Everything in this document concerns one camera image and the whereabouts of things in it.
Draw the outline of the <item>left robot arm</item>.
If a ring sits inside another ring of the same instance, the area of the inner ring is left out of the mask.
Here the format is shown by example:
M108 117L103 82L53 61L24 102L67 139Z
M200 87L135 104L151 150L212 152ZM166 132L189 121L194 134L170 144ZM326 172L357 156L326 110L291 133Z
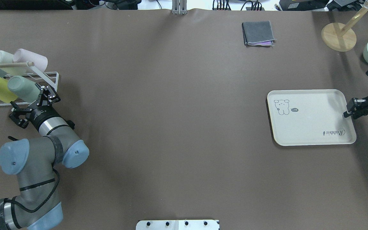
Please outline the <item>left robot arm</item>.
M50 86L35 86L39 95L28 107L11 102L9 118L22 128L32 123L40 137L10 137L0 148L0 166L4 173L17 176L20 192L0 199L0 230L49 230L60 224L60 176L55 166L76 168L89 156L88 147L74 132L74 123L53 108L60 101L57 92Z

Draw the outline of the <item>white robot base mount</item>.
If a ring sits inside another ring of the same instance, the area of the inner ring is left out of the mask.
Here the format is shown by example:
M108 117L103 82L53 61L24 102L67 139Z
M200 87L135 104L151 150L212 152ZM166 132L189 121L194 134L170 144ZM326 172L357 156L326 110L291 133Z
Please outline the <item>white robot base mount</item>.
M213 219L143 220L136 230L220 230L220 224Z

